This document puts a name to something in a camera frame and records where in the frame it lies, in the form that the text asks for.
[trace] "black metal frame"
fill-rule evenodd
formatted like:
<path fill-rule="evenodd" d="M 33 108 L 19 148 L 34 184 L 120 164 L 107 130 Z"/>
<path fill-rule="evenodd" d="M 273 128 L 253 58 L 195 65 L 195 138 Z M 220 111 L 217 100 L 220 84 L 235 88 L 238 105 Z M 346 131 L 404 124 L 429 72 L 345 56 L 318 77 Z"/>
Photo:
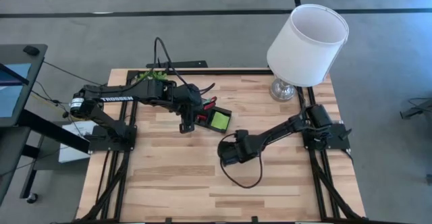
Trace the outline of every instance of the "black metal frame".
<path fill-rule="evenodd" d="M 22 155 L 26 157 L 31 157 L 34 160 L 32 164 L 30 164 L 30 167 L 27 172 L 26 180 L 24 181 L 24 185 L 22 186 L 21 193 L 20 193 L 21 199 L 28 198 L 32 190 L 34 178 L 36 177 L 36 173 L 37 173 L 37 170 L 34 169 L 34 166 L 36 165 L 36 160 L 38 158 L 39 152 L 41 151 L 40 149 L 42 146 L 42 141 L 43 141 L 43 137 L 41 137 L 41 139 L 39 140 L 37 147 L 30 146 L 29 148 L 29 145 L 25 145 L 22 151 Z"/>
<path fill-rule="evenodd" d="M 139 73 L 144 73 L 145 71 L 128 71 L 127 78 L 127 84 L 130 84 L 131 78 L 136 76 Z M 198 73 L 200 75 L 221 75 L 221 74 L 228 74 L 228 75 L 271 75 L 273 72 L 270 69 L 218 69 L 218 70 L 178 70 L 179 74 L 181 75 L 197 75 Z M 174 75 L 172 71 L 167 72 L 169 75 Z M 299 100 L 300 100 L 300 107 L 306 106 L 306 101 L 304 99 L 303 89 L 301 87 L 296 87 Z M 315 95 L 312 88 L 307 88 L 308 95 L 309 95 L 309 102 L 315 103 Z M 133 102 L 132 105 L 132 112 L 130 116 L 130 125 L 135 124 L 136 121 L 136 110 L 137 110 L 137 102 Z M 123 102 L 121 106 L 121 112 L 120 112 L 120 119 L 124 120 L 124 116 L 126 114 L 126 105 L 127 102 Z M 317 195 L 317 202 L 319 207 L 319 213 L 321 222 L 323 223 L 335 223 L 335 224 L 390 224 L 394 222 L 385 222 L 385 221 L 370 221 L 364 217 L 359 217 L 357 214 L 355 214 L 350 207 L 344 202 L 343 198 L 338 194 L 337 190 L 333 187 L 333 180 L 331 178 L 331 172 L 330 172 L 330 166 L 328 161 L 328 156 L 326 150 L 321 151 L 321 160 L 323 164 L 324 170 L 319 166 L 318 160 L 315 154 L 315 150 L 308 149 L 309 157 L 310 157 L 310 165 L 311 170 L 313 173 L 313 179 L 314 179 L 314 185 Z M 111 165 L 109 168 L 109 179 L 108 184 L 105 189 L 105 191 L 102 193 L 101 197 L 98 199 L 98 202 L 103 199 L 102 205 L 100 205 L 100 208 L 92 208 L 90 212 L 83 217 L 83 219 L 76 220 L 74 223 L 85 223 L 85 224 L 91 224 L 91 223 L 120 223 L 120 215 L 122 210 L 122 200 L 124 195 L 124 189 L 125 189 L 125 183 L 126 183 L 126 173 L 128 168 L 128 161 L 129 161 L 129 152 L 124 153 L 124 159 L 119 167 L 119 170 L 115 171 L 115 166 L 117 165 L 118 160 L 118 152 L 113 151 L 113 157 L 111 159 Z M 330 200 L 331 200 L 331 209 L 333 212 L 332 217 L 328 217 L 325 209 L 325 202 L 323 197 L 323 190 L 321 187 L 321 182 L 323 182 L 324 186 L 329 192 Z M 114 218 L 107 218 L 108 208 L 109 208 L 109 199 L 111 197 L 112 191 L 115 187 L 115 185 L 119 183 L 118 193 L 117 193 L 117 199 L 115 203 L 115 210 L 114 210 Z M 342 210 L 342 212 L 345 214 L 347 219 L 340 218 L 339 209 Z M 102 210 L 101 219 L 96 220 L 96 217 L 99 213 L 99 210 Z M 258 223 L 257 218 L 252 218 L 253 221 L 251 222 L 225 222 L 225 223 Z M 171 223 L 172 220 L 168 217 L 167 221 L 165 223 Z M 214 223 L 214 222 L 193 222 L 194 224 L 199 223 Z M 285 224 L 291 224 L 295 223 L 292 221 L 280 221 L 280 222 L 259 222 L 259 223 L 285 223 Z"/>
<path fill-rule="evenodd" d="M 27 126 L 41 135 L 56 139 L 81 152 L 88 152 L 88 141 L 26 109 L 21 112 L 18 125 Z"/>

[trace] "caster wheel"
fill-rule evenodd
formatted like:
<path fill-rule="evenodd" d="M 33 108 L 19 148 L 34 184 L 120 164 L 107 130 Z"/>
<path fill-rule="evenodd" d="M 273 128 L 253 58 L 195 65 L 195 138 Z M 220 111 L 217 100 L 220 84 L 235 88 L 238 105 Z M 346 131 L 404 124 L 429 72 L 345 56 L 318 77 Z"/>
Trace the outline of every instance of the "caster wheel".
<path fill-rule="evenodd" d="M 38 195 L 37 195 L 37 194 L 30 193 L 30 194 L 28 195 L 28 197 L 27 197 L 27 203 L 28 203 L 28 204 L 33 204 L 33 203 L 35 203 L 37 200 L 38 200 Z"/>

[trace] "black cable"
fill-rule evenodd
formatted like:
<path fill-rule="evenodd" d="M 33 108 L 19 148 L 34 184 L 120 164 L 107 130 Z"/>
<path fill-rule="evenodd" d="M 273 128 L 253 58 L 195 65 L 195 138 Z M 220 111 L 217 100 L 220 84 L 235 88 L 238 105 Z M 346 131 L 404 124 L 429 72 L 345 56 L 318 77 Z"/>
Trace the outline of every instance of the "black cable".
<path fill-rule="evenodd" d="M 50 66 L 52 66 L 52 67 L 54 67 L 54 68 L 56 68 L 56 69 L 58 69 L 58 70 L 61 70 L 61 71 L 64 72 L 64 73 L 67 73 L 67 74 L 69 74 L 69 75 L 71 75 L 71 76 L 74 76 L 74 77 L 79 78 L 79 79 L 81 79 L 81 80 L 84 80 L 84 81 L 86 81 L 86 82 L 90 82 L 90 83 L 92 83 L 92 84 L 95 84 L 95 85 L 98 85 L 98 86 L 102 86 L 102 84 L 99 84 L 99 83 L 96 83 L 96 82 L 92 82 L 92 81 L 90 81 L 90 80 L 87 80 L 86 78 L 82 78 L 82 77 L 80 77 L 80 76 L 77 76 L 76 74 L 73 74 L 73 73 L 71 73 L 71 72 L 68 72 L 68 71 L 65 70 L 65 69 L 61 69 L 60 67 L 57 67 L 56 65 L 53 65 L 53 64 L 48 63 L 48 62 L 46 62 L 46 61 L 43 61 L 43 63 L 46 63 L 47 65 L 50 65 Z"/>
<path fill-rule="evenodd" d="M 105 160 L 103 161 L 101 180 L 99 181 L 99 187 L 97 188 L 96 203 L 97 200 L 99 199 L 99 194 L 101 193 L 101 186 L 102 186 L 103 176 L 105 174 L 105 168 L 107 167 L 108 156 L 109 156 L 109 150 L 107 151 L 107 154 L 105 155 Z"/>
<path fill-rule="evenodd" d="M 61 107 L 66 113 L 67 113 L 67 119 L 72 122 L 76 128 L 76 130 L 78 131 L 80 137 L 84 137 L 84 135 L 81 134 L 80 129 L 78 129 L 78 126 L 76 125 L 75 121 L 72 119 L 72 117 L 70 116 L 68 110 L 62 105 L 62 104 L 67 104 L 67 103 L 62 103 L 58 100 L 53 100 L 49 94 L 47 93 L 47 91 L 45 90 L 45 88 L 43 87 L 43 85 L 40 82 L 35 81 L 37 84 L 40 85 L 40 87 L 42 88 L 43 92 L 45 93 L 45 95 L 48 98 L 45 98 L 44 96 L 40 95 L 39 93 L 35 92 L 32 90 L 33 93 L 35 93 L 37 96 L 41 97 L 42 99 L 45 99 L 46 101 L 52 102 L 56 107 Z"/>
<path fill-rule="evenodd" d="M 154 50 L 153 50 L 153 67 L 148 71 L 146 77 L 150 76 L 150 75 L 153 73 L 153 71 L 155 70 L 155 66 L 156 66 L 156 57 L 157 57 L 157 54 L 156 54 L 156 45 L 157 45 L 157 41 L 155 40 Z M 136 72 L 136 74 L 133 75 L 132 78 L 134 78 L 134 77 L 137 76 L 138 74 L 139 74 L 139 72 Z M 116 91 L 110 91 L 110 93 L 112 93 L 112 92 L 125 92 L 125 91 L 128 91 L 128 90 L 132 89 L 133 87 L 135 87 L 136 85 L 138 85 L 139 83 L 143 82 L 144 79 L 145 79 L 146 77 L 139 79 L 139 81 L 133 83 L 132 85 L 128 86 L 128 87 L 125 88 L 125 89 L 120 89 L 120 90 L 116 90 Z M 94 91 L 94 90 L 88 90 L 88 91 L 89 91 L 89 92 L 95 92 L 95 93 L 98 93 L 97 91 Z"/>
<path fill-rule="evenodd" d="M 56 151 L 54 151 L 54 152 L 52 152 L 52 153 L 49 153 L 49 154 L 47 154 L 47 155 L 45 155 L 45 156 L 43 156 L 43 157 L 39 157 L 39 158 L 37 158 L 36 160 L 32 161 L 32 162 L 29 163 L 29 164 L 25 164 L 25 165 L 22 165 L 22 166 L 20 166 L 20 167 L 15 168 L 15 169 L 11 169 L 11 170 L 9 170 L 9 171 L 6 171 L 5 173 L 0 174 L 0 178 L 3 177 L 4 175 L 7 175 L 8 173 L 11 173 L 11 172 L 16 171 L 16 170 L 18 170 L 18 169 L 21 169 L 21 168 L 23 168 L 23 167 L 27 167 L 27 166 L 29 166 L 29 165 L 31 165 L 31 164 L 37 162 L 38 160 L 41 160 L 41 159 L 45 158 L 45 157 L 49 157 L 49 156 L 51 156 L 51 155 L 54 155 L 55 153 L 59 152 L 60 150 L 65 149 L 65 148 L 68 148 L 68 147 L 69 147 L 69 146 L 59 148 L 58 150 L 56 150 Z"/>
<path fill-rule="evenodd" d="M 229 137 L 229 136 L 233 136 L 233 135 L 235 135 L 235 133 L 233 133 L 233 134 L 229 134 L 229 135 L 225 136 L 224 138 L 222 138 L 221 141 L 223 141 L 223 140 L 225 140 L 227 137 Z M 240 184 L 239 182 L 237 182 L 236 180 L 234 180 L 234 179 L 233 179 L 231 176 L 229 176 L 228 173 L 226 172 L 225 168 L 223 167 L 223 163 L 222 163 L 222 159 L 221 159 L 221 160 L 220 160 L 220 165 L 221 165 L 221 169 L 222 169 L 223 174 L 225 174 L 225 176 L 227 176 L 227 178 L 228 178 L 229 180 L 231 180 L 233 183 L 235 183 L 235 184 L 236 184 L 237 186 L 239 186 L 239 187 L 242 187 L 242 188 L 245 188 L 245 189 L 250 189 L 250 188 L 253 188 L 253 187 L 257 186 L 257 185 L 261 182 L 261 180 L 262 180 L 262 178 L 263 178 L 263 159 L 262 159 L 262 157 L 261 157 L 261 153 L 262 153 L 263 146 L 264 146 L 265 142 L 267 141 L 267 139 L 268 139 L 269 137 L 270 137 L 270 136 L 267 136 L 267 137 L 263 140 L 263 143 L 261 144 L 261 147 L 259 148 L 259 155 L 258 155 L 258 158 L 259 158 L 259 178 L 258 178 L 258 180 L 257 180 L 254 184 L 252 184 L 251 186 L 244 186 L 244 185 Z"/>
<path fill-rule="evenodd" d="M 343 153 L 345 153 L 352 161 L 352 163 L 354 164 L 354 159 L 352 158 L 351 154 L 348 152 L 348 149 L 340 149 Z"/>
<path fill-rule="evenodd" d="M 155 64 L 156 64 L 156 57 L 157 57 L 157 50 L 156 50 L 156 46 L 157 46 L 157 41 L 159 41 L 159 43 L 161 44 L 161 46 L 162 46 L 162 49 L 163 49 L 163 52 L 165 53 L 165 56 L 166 56 L 166 58 L 167 58 L 167 60 L 168 60 L 168 65 L 169 65 L 169 67 L 172 69 L 172 71 L 174 72 L 174 74 L 183 82 L 183 84 L 185 84 L 189 89 L 191 89 L 191 90 L 195 90 L 195 89 L 193 89 L 192 87 L 189 87 L 189 84 L 183 79 L 183 77 L 177 72 L 177 70 L 174 68 L 174 66 L 173 66 L 173 62 L 172 62 L 172 60 L 171 60 L 171 57 L 169 56 L 169 54 L 168 54 L 168 51 L 167 51 L 167 47 L 165 46 L 165 44 L 163 43 L 163 41 L 162 41 L 162 39 L 161 38 L 159 38 L 159 37 L 156 37 L 155 38 L 155 58 L 154 58 L 154 62 L 153 62 L 153 67 L 155 67 Z M 212 85 L 210 85 L 208 88 L 206 88 L 206 89 L 202 89 L 202 90 L 199 90 L 199 92 L 202 92 L 201 93 L 201 95 L 203 95 L 204 93 L 206 93 L 206 92 L 208 92 L 208 91 L 210 91 L 210 89 L 212 89 L 213 87 L 215 86 L 215 83 L 213 83 Z"/>
<path fill-rule="evenodd" d="M 58 101 L 58 100 L 56 100 L 56 99 L 52 99 L 52 98 L 48 95 L 48 93 L 47 93 L 47 91 L 45 90 L 45 88 L 43 87 L 43 85 L 42 85 L 40 82 L 38 82 L 38 81 L 35 81 L 35 82 L 36 82 L 37 84 L 39 84 L 39 86 L 42 88 L 42 91 L 45 93 L 45 95 L 46 95 L 48 98 L 45 98 L 44 96 L 41 96 L 39 93 L 37 93 L 37 92 L 35 92 L 35 91 L 32 90 L 32 92 L 35 93 L 37 96 L 39 96 L 39 97 L 42 98 L 42 99 L 45 99 L 46 101 L 49 101 L 49 102 L 54 103 L 55 106 L 57 106 L 58 104 L 67 104 L 67 103 L 64 103 L 64 102 Z"/>
<path fill-rule="evenodd" d="M 200 90 L 200 92 L 201 92 L 201 96 L 202 95 L 204 95 L 205 93 L 207 93 L 208 91 L 210 91 L 213 87 L 215 87 L 215 83 L 212 83 L 212 85 L 210 85 L 208 88 L 206 88 L 206 89 L 202 89 L 202 90 Z"/>
<path fill-rule="evenodd" d="M 325 150 L 326 148 L 327 148 L 327 145 L 328 145 L 329 143 L 328 143 L 328 141 L 324 141 L 324 143 L 321 145 L 321 147 L 318 147 L 318 145 L 316 144 L 315 145 L 315 150 L 318 150 L 318 151 L 323 151 L 323 150 Z"/>

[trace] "black desk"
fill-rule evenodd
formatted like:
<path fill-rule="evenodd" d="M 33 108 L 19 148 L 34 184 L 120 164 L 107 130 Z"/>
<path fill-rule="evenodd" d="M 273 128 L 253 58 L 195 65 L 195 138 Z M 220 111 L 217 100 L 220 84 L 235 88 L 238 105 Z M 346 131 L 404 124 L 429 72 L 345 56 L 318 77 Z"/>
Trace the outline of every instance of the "black desk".
<path fill-rule="evenodd" d="M 26 77 L 29 83 L 22 87 L 12 116 L 0 117 L 0 175 L 3 175 L 0 177 L 0 205 L 14 176 L 15 171 L 13 169 L 17 167 L 20 157 L 23 155 L 32 159 L 40 158 L 42 141 L 38 147 L 26 144 L 31 130 L 62 142 L 69 147 L 85 153 L 88 152 L 88 142 L 86 140 L 24 109 L 48 48 L 47 45 L 31 45 L 39 49 L 40 53 L 38 55 L 28 55 L 23 52 L 25 46 L 27 45 L 0 45 L 0 63 L 4 65 L 31 63 Z M 30 166 L 20 198 L 28 198 L 30 195 L 30 189 L 37 170 L 34 165 L 31 164 Z"/>
<path fill-rule="evenodd" d="M 11 127 L 17 125 L 18 118 L 27 103 L 30 93 L 32 92 L 34 82 L 41 70 L 40 68 L 42 67 L 43 59 L 48 49 L 47 45 L 31 45 L 40 51 L 38 55 L 32 56 L 23 52 L 25 46 L 26 45 L 0 45 L 0 63 L 3 65 L 31 63 L 26 77 L 28 85 L 22 87 L 12 117 L 0 117 L 0 127 Z"/>

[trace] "table leg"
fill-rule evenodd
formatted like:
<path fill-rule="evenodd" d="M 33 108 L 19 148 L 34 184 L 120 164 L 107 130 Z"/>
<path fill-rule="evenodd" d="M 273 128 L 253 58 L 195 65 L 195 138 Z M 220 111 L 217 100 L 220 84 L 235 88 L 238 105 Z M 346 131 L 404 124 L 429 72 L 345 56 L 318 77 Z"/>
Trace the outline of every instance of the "table leg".
<path fill-rule="evenodd" d="M 31 157 L 36 159 L 39 154 L 39 148 L 29 145 L 24 145 L 24 149 L 22 149 L 21 155 L 26 157 Z"/>
<path fill-rule="evenodd" d="M 34 113 L 23 110 L 18 120 L 18 125 L 27 126 L 30 129 L 57 140 L 66 146 L 88 153 L 89 142 L 65 129 L 35 115 Z"/>
<path fill-rule="evenodd" d="M 43 142 L 43 137 L 41 137 L 39 139 L 39 143 L 38 143 L 37 147 L 25 145 L 24 150 L 22 151 L 22 155 L 25 155 L 26 151 L 32 152 L 33 154 L 37 151 L 36 157 L 33 157 L 34 161 L 30 164 L 30 167 L 28 169 L 27 177 L 26 177 L 26 180 L 24 181 L 24 185 L 22 186 L 21 194 L 20 194 L 20 198 L 21 199 L 23 199 L 23 198 L 27 199 L 27 203 L 29 203 L 29 204 L 36 202 L 37 196 L 38 196 L 37 194 L 33 194 L 33 196 L 32 196 L 31 190 L 32 190 L 34 178 L 36 177 L 36 173 L 37 173 L 37 170 L 34 169 L 34 165 L 36 164 L 36 159 L 37 159 L 39 151 L 41 149 L 42 142 Z"/>

